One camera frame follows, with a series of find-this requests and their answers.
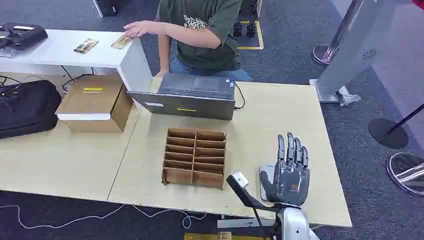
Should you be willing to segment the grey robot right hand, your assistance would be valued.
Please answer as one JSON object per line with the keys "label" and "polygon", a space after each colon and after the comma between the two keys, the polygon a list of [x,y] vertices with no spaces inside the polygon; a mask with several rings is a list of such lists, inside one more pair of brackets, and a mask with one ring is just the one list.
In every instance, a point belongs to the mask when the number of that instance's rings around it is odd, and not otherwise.
{"label": "grey robot right hand", "polygon": [[287,145],[281,134],[277,140],[276,163],[259,167],[260,197],[270,203],[301,206],[309,192],[308,150],[291,132],[287,133]]}

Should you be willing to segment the person's left hand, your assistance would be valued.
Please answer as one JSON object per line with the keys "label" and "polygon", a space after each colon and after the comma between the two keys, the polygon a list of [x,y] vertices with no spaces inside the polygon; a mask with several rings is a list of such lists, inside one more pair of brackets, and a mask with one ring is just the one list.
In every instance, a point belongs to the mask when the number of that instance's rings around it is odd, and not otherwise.
{"label": "person's left hand", "polygon": [[125,25],[124,35],[129,38],[141,37],[142,35],[148,33],[149,21],[135,21]]}

